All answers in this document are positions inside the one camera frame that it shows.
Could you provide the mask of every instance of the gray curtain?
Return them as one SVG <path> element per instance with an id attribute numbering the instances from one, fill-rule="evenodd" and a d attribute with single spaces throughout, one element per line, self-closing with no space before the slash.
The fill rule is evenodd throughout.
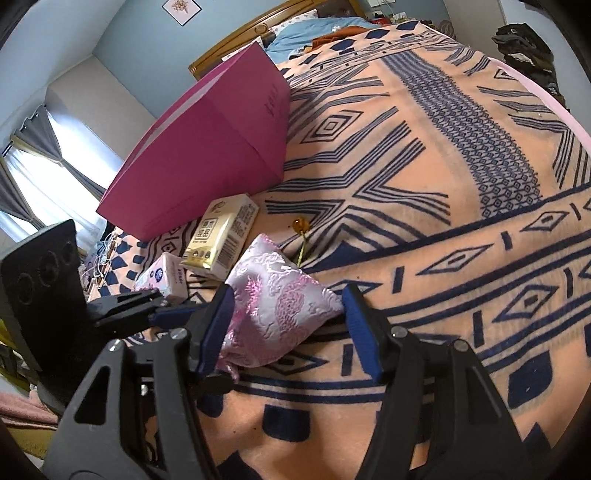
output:
<path id="1" fill-rule="evenodd" d="M 31 118 L 27 118 L 20 130 L 11 136 L 12 146 L 40 157 L 59 163 L 74 178 L 78 180 L 97 200 L 105 194 L 105 189 L 92 181 L 86 175 L 76 170 L 61 156 L 60 143 L 49 121 L 48 113 L 44 105 L 41 105 Z"/>
<path id="2" fill-rule="evenodd" d="M 37 230 L 45 227 L 25 200 L 21 189 L 18 188 L 17 182 L 8 170 L 6 160 L 2 157 L 0 157 L 0 210 L 30 222 Z"/>

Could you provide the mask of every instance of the wall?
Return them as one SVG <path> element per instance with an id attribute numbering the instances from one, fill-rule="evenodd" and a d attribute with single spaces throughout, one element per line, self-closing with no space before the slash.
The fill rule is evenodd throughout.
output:
<path id="1" fill-rule="evenodd" d="M 91 54 L 124 1 L 39 0 L 31 7 L 0 50 L 1 149 L 22 112 L 43 101 L 43 89 Z"/>
<path id="2" fill-rule="evenodd" d="M 77 162 L 76 168 L 100 185 L 108 187 L 113 181 L 115 173 L 123 165 L 125 157 L 121 159 L 84 122 L 72 115 L 64 102 L 51 88 L 47 89 L 45 104 L 51 112 L 51 116 L 59 125 L 64 127 L 61 134 L 64 135 L 67 131 L 74 136 L 74 138 L 68 139 L 68 146 L 62 145 L 62 147 L 65 147 L 63 150 L 71 152 L 72 148 L 77 148 L 75 145 L 83 144 L 83 146 L 80 145 L 80 151 L 84 152 L 84 160 L 86 161 L 83 163 Z M 104 164 L 106 168 L 94 168 L 97 163 Z"/>
<path id="3" fill-rule="evenodd" d="M 560 92 L 573 116 L 591 132 L 591 82 L 562 33 L 546 14 L 518 0 L 500 0 L 507 23 L 527 23 L 554 53 Z"/>
<path id="4" fill-rule="evenodd" d="M 155 121 L 94 56 L 59 77 L 49 90 L 71 116 L 82 121 L 123 160 Z"/>
<path id="5" fill-rule="evenodd" d="M 418 20 L 431 20 L 436 25 L 442 20 L 449 20 L 449 14 L 443 0 L 396 0 L 388 3 L 388 6 L 371 8 L 366 0 L 359 0 L 362 8 L 366 11 L 381 10 L 385 15 L 390 13 L 390 8 L 397 14 L 406 12 L 410 18 Z"/>
<path id="6" fill-rule="evenodd" d="M 505 18 L 498 0 L 444 0 L 457 40 L 485 53 L 489 57 L 503 59 L 491 37 Z"/>
<path id="7" fill-rule="evenodd" d="M 188 66 L 231 32 L 283 0 L 197 0 L 203 9 L 183 27 L 164 0 L 127 0 L 94 55 L 155 117 L 195 79 Z"/>

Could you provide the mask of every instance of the picture frame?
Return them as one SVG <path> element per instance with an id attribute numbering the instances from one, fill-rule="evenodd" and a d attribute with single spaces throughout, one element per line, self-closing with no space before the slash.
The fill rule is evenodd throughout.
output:
<path id="1" fill-rule="evenodd" d="M 180 26 L 187 24 L 202 8 L 194 0 L 167 0 L 162 6 Z"/>

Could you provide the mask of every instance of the small amber object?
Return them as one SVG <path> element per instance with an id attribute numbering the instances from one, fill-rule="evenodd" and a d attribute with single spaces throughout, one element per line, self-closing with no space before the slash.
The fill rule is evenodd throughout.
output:
<path id="1" fill-rule="evenodd" d="M 291 227 L 297 234 L 304 235 L 304 233 L 307 233 L 310 230 L 310 222 L 304 217 L 298 217 L 291 224 Z"/>

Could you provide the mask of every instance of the blue bedsheet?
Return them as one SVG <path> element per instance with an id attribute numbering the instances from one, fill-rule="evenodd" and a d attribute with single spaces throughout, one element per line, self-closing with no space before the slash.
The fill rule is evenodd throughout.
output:
<path id="1" fill-rule="evenodd" d="M 312 40 L 332 33 L 334 27 L 343 28 L 351 25 L 376 28 L 373 23 L 359 17 L 313 18 L 287 26 L 265 51 L 273 62 L 282 63 L 289 59 L 289 54 L 292 51 L 312 45 Z"/>

